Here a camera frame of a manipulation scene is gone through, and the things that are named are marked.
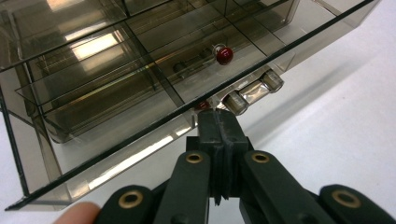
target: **small object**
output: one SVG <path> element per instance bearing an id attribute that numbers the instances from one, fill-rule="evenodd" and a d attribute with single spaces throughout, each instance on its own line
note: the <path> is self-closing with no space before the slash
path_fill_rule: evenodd
<path id="1" fill-rule="evenodd" d="M 233 60 L 233 50 L 223 44 L 218 44 L 213 48 L 213 54 L 221 65 L 229 64 Z"/>
<path id="2" fill-rule="evenodd" d="M 175 73 L 178 73 L 187 68 L 187 65 L 184 62 L 175 63 L 173 66 L 173 70 Z"/>
<path id="3" fill-rule="evenodd" d="M 201 103 L 199 103 L 198 105 L 196 105 L 194 107 L 195 110 L 199 111 L 199 110 L 205 110 L 205 109 L 209 109 L 211 107 L 210 103 L 208 101 L 202 101 Z"/>

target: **red bead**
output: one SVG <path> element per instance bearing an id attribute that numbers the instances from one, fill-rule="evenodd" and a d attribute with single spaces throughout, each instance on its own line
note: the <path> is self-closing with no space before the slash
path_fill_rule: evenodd
<path id="1" fill-rule="evenodd" d="M 233 60 L 233 50 L 227 47 L 219 49 L 216 54 L 216 60 L 221 65 L 230 63 Z"/>
<path id="2" fill-rule="evenodd" d="M 195 110 L 204 110 L 210 108 L 210 103 L 208 101 L 202 101 L 198 105 L 195 106 Z"/>

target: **metal cylinder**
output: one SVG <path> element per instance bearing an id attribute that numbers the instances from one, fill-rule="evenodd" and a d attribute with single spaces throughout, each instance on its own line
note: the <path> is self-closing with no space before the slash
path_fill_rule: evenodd
<path id="1" fill-rule="evenodd" d="M 248 102 L 236 91 L 228 93 L 222 103 L 235 115 L 241 115 L 248 109 Z"/>
<path id="2" fill-rule="evenodd" d="M 273 70 L 266 71 L 261 78 L 264 84 L 271 93 L 279 91 L 282 88 L 284 81 Z"/>

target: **transparent plastic wall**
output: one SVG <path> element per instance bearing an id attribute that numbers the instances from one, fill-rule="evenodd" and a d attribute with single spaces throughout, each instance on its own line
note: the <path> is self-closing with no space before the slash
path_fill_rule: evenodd
<path id="1" fill-rule="evenodd" d="M 282 75 L 377 3 L 2 1 L 1 108 L 24 194 L 8 209 L 62 209 L 193 129 L 201 109 L 232 92 L 253 104 L 263 73 Z"/>

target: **white table surface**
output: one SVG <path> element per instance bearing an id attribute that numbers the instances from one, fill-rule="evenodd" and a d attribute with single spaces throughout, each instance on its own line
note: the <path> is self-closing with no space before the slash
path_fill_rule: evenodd
<path id="1" fill-rule="evenodd" d="M 396 1 L 383 0 L 362 26 L 291 69 L 283 76 L 283 89 L 238 117 L 253 146 L 274 154 L 306 189 L 318 193 L 330 184 L 350 186 L 393 217 L 395 9 Z M 103 205 L 123 186 L 166 178 L 184 144 L 182 137 L 81 200 Z M 51 223 L 63 211 L 3 211 L 22 193 L 2 118 L 0 151 L 0 222 Z M 148 168 L 155 175 L 145 172 Z M 237 200 L 211 205 L 210 223 L 242 223 Z"/>

